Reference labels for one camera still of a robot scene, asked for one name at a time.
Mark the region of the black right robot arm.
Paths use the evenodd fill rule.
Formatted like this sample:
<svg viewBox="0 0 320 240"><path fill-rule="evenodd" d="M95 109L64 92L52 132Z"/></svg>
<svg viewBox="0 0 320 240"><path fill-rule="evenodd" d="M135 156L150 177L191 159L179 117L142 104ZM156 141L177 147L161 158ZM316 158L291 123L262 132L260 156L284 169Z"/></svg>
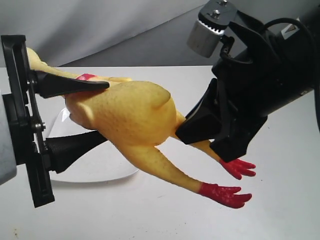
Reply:
<svg viewBox="0 0 320 240"><path fill-rule="evenodd" d="M267 23L228 0L208 1L187 45L202 57L219 52L213 78L176 136L207 140L225 162L244 156L269 114L313 92L320 108L320 7Z"/></svg>

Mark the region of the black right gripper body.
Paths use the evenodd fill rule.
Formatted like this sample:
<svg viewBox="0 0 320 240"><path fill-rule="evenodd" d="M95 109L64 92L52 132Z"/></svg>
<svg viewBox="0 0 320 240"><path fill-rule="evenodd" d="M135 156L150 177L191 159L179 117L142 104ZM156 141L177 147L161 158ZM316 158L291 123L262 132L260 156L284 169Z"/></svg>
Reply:
<svg viewBox="0 0 320 240"><path fill-rule="evenodd" d="M314 92L320 103L320 23L287 21L277 34L270 21L255 27L231 21L229 28L246 45L231 57L231 40L223 41L212 71L224 86L225 120L265 120L272 112Z"/></svg>

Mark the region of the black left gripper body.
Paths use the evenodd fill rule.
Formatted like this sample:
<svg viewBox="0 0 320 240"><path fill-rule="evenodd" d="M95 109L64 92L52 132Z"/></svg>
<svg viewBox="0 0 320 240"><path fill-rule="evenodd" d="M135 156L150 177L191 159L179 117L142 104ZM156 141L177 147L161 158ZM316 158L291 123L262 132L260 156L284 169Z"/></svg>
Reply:
<svg viewBox="0 0 320 240"><path fill-rule="evenodd" d="M45 146L36 101L36 72L31 70L24 35L2 35L10 93L3 95L4 108L13 144L15 162L25 165L35 208L54 202L49 171L52 168Z"/></svg>

